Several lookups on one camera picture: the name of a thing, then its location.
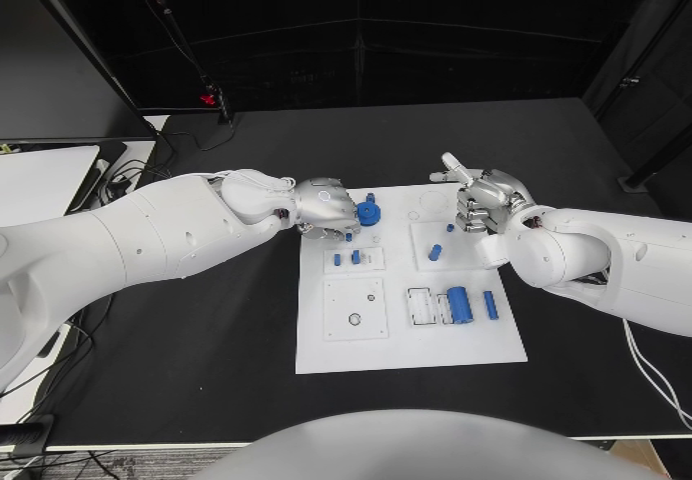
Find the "robotic hand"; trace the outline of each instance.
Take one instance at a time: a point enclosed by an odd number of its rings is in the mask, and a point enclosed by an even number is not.
[[[508,262],[533,287],[692,336],[692,224],[536,205],[505,173],[442,162],[429,179],[461,184],[456,225],[495,233],[475,246],[484,268]]]
[[[309,238],[357,231],[338,180],[295,186],[239,170],[174,177],[90,212],[0,228],[0,392],[93,300],[194,275],[292,225]]]

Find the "white cable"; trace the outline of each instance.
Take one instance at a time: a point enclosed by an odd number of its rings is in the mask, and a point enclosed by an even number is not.
[[[227,178],[231,177],[234,180],[249,183],[252,185],[256,185],[257,187],[266,188],[267,190],[278,190],[278,191],[286,191],[292,190],[295,187],[295,179],[291,177],[280,177],[280,180],[286,183],[283,187],[276,187],[273,185],[269,185],[254,178],[252,178],[246,173],[237,172],[236,170],[221,170],[220,172],[216,173],[185,173],[184,175],[178,175],[177,177],[204,177],[204,178]]]
[[[637,347],[637,342],[634,341],[634,335],[631,333],[631,329],[629,329],[629,324],[626,322],[626,320],[622,318],[622,327],[624,327],[624,337],[626,339],[626,346],[629,347],[629,353],[631,353],[631,358],[634,359],[634,363],[637,364],[637,367],[638,367],[638,370],[641,371],[641,374],[644,375],[645,379],[648,380],[650,384],[652,385],[652,387],[655,388],[660,396],[664,398],[665,402],[670,404],[670,406],[677,410],[677,416],[680,417],[680,421],[681,423],[684,424],[684,426],[687,427],[688,430],[692,430],[692,425],[688,424],[686,418],[688,420],[692,420],[692,416],[684,412],[684,410],[681,409],[680,407],[680,401],[677,400],[677,395],[674,393],[674,389],[673,389],[673,386],[670,385],[670,382],[667,381],[667,378],[662,376],[662,374],[658,372],[657,368],[652,366],[651,362],[644,358],[644,356],[641,355],[641,352],[638,351],[638,347]],[[652,381],[651,377],[648,376],[648,374],[645,373],[645,370],[644,370],[644,367],[641,366],[641,363],[638,362],[638,359],[641,359],[641,361],[645,363],[645,365],[648,366],[648,368],[652,370],[652,372],[655,373],[655,375],[660,377],[660,380],[662,381],[665,387],[667,387],[667,390],[670,392],[670,397],[665,395],[665,393],[662,392],[661,388],[658,387],[658,385],[655,384],[655,382]]]

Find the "black wall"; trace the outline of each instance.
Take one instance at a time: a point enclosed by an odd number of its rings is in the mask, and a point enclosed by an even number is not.
[[[203,106],[154,0],[63,1],[138,106]],[[638,3],[168,0],[237,110],[579,96]]]

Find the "black tabletop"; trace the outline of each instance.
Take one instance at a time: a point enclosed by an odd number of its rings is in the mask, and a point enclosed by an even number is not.
[[[227,135],[214,115],[171,117],[165,131],[203,146]],[[619,191],[629,171],[577,99],[252,112],[208,152],[184,135],[171,141],[175,174],[254,168],[350,188],[410,185],[449,151],[469,168],[513,174],[544,205],[658,215],[647,195]],[[198,275],[116,294],[94,350],[50,402],[51,446],[246,442],[390,408],[471,412],[566,436],[686,433],[634,367],[621,321],[528,287],[510,266],[527,363],[295,375],[298,250],[298,234],[280,232]],[[688,404],[692,339],[632,330]]]

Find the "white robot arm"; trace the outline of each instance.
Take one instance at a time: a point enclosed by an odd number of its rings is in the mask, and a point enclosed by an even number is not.
[[[97,210],[0,228],[0,392],[93,300],[194,275],[292,225],[309,238],[357,230],[338,180],[295,186],[239,170],[175,177]]]
[[[510,263],[533,287],[648,327],[692,336],[692,224],[536,205],[498,170],[466,170],[449,153],[432,181],[458,181],[456,224],[489,230],[485,268]]]

